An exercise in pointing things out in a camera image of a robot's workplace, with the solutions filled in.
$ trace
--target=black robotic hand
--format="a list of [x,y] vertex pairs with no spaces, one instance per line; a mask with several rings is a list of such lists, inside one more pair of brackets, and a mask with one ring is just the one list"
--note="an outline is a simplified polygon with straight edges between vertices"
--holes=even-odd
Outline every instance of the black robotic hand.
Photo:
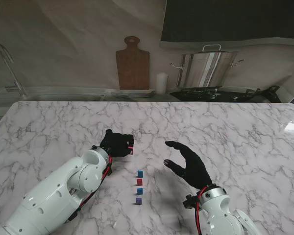
[[185,169],[169,159],[164,160],[164,165],[170,168],[179,177],[182,177],[189,185],[202,189],[206,185],[211,185],[212,181],[206,170],[206,167],[200,157],[189,147],[175,141],[166,141],[166,145],[180,150],[185,158]]
[[132,135],[113,133],[112,130],[106,130],[106,134],[100,143],[111,157],[125,157],[133,151],[134,137]]

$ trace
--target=stack of plates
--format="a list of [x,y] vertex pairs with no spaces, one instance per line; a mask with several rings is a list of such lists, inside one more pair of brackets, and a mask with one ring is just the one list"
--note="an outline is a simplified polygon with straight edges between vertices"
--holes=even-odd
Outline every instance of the stack of plates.
[[153,90],[121,90],[111,92],[111,95],[116,98],[148,98],[154,94]]

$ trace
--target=marble countertop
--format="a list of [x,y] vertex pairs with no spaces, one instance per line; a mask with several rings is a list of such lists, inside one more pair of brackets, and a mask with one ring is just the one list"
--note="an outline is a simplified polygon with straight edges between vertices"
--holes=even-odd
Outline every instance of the marble countertop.
[[[0,223],[23,195],[65,161],[99,144],[106,129],[133,134],[134,155],[116,158],[80,214],[54,234],[196,234],[196,189],[163,165],[185,165],[166,140],[201,156],[214,183],[264,234],[294,235],[294,105],[183,102],[18,102],[0,121]],[[136,198],[144,171],[143,205]]]

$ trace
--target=cutting board handle hole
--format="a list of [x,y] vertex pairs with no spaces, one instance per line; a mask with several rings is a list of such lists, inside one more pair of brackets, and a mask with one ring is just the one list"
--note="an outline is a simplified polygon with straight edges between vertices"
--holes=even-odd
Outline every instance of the cutting board handle hole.
[[138,37],[128,36],[124,39],[124,41],[128,46],[135,46],[139,43],[140,40]]

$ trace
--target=white wall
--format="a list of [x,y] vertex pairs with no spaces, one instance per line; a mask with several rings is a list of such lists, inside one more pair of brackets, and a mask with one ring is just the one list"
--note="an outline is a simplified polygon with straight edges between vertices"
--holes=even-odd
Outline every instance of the white wall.
[[288,103],[294,99],[294,71],[291,77],[279,84],[280,88],[277,90],[277,95],[281,102]]
[[294,46],[258,45],[234,50],[239,51],[235,61],[245,61],[231,68],[225,86],[265,89],[294,73]]
[[[0,43],[24,86],[119,87],[115,51],[140,38],[150,87],[164,71],[174,87],[180,55],[159,47],[165,0],[0,0]],[[0,58],[1,79],[9,73]]]

